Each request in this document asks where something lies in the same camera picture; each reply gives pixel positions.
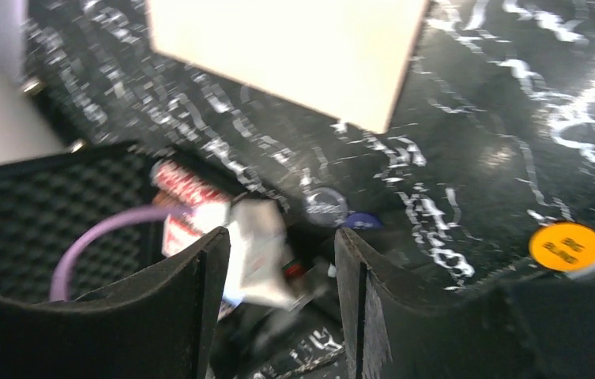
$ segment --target yellow circular lid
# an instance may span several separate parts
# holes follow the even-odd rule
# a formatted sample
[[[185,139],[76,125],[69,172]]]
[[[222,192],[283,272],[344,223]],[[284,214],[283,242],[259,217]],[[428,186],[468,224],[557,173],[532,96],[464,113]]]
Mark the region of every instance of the yellow circular lid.
[[[543,227],[529,240],[529,253],[551,270],[579,270],[595,262],[595,231],[570,222]]]

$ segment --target black mesh basket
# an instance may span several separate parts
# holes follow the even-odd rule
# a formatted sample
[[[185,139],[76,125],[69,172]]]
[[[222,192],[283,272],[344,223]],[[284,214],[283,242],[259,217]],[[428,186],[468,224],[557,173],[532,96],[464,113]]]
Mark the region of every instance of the black mesh basket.
[[[45,302],[65,250],[96,223],[150,203],[154,159],[117,144],[0,166],[0,295]],[[154,263],[162,226],[113,231],[90,245],[72,282],[76,298]]]

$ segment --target black marble countertop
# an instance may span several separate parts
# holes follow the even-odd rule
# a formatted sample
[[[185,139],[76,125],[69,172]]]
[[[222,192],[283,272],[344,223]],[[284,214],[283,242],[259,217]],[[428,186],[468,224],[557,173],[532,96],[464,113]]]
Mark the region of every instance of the black marble countertop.
[[[285,207],[334,188],[405,227],[445,288],[526,257],[542,225],[595,229],[595,1],[434,0],[378,136],[152,53],[142,0],[29,14],[29,72],[94,141],[194,146]]]

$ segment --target orange round object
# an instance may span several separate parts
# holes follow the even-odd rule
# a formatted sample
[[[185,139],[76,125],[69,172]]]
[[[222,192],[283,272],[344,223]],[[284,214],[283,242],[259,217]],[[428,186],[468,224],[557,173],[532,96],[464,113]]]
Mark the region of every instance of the orange round object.
[[[595,262],[595,231],[570,222],[543,227],[529,240],[529,253],[551,270],[579,270]]]

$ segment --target red and white package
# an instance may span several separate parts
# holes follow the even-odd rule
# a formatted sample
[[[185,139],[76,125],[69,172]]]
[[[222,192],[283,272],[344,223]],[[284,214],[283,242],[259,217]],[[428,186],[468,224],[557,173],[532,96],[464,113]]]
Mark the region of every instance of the red and white package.
[[[185,217],[169,216],[164,222],[162,253],[170,257],[197,241],[204,233],[223,225],[228,218],[230,197],[177,163],[165,160],[152,171],[153,185],[161,189],[153,204],[178,204],[193,209]]]

